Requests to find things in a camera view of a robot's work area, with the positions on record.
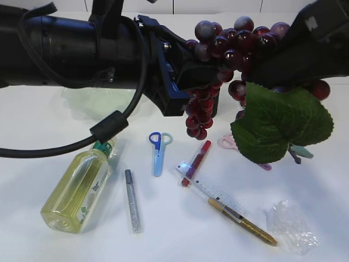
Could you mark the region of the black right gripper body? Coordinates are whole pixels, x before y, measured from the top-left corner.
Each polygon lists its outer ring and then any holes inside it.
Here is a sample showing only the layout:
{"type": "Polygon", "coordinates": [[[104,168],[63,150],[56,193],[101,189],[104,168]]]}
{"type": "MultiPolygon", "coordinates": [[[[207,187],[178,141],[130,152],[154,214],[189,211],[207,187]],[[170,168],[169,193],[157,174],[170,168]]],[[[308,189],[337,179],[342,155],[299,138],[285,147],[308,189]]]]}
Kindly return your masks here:
{"type": "Polygon", "coordinates": [[[348,1],[304,7],[275,51],[258,59],[247,81],[263,87],[348,76],[348,1]]]}

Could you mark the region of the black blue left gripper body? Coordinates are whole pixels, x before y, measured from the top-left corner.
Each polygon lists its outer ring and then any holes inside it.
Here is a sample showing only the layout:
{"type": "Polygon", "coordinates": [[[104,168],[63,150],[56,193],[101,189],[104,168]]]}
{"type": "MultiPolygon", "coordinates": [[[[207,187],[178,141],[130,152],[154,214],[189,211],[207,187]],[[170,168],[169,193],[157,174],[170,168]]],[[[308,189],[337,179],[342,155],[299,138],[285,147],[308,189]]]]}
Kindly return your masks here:
{"type": "Polygon", "coordinates": [[[182,116],[190,100],[189,91],[218,82],[218,68],[202,62],[186,46],[186,40],[148,16],[138,15],[149,51],[147,80],[143,94],[165,117],[182,116]]]}

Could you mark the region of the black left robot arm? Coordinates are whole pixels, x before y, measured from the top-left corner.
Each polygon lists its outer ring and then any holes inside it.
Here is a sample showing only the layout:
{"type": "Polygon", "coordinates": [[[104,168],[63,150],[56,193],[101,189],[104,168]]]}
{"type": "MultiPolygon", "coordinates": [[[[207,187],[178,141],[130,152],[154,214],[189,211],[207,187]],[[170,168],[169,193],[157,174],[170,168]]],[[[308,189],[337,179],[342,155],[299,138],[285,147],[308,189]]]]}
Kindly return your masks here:
{"type": "Polygon", "coordinates": [[[218,67],[157,20],[122,16],[122,1],[94,1],[87,21],[55,17],[52,3],[1,6],[1,87],[135,88],[164,116],[181,116],[188,92],[218,82],[218,67]]]}

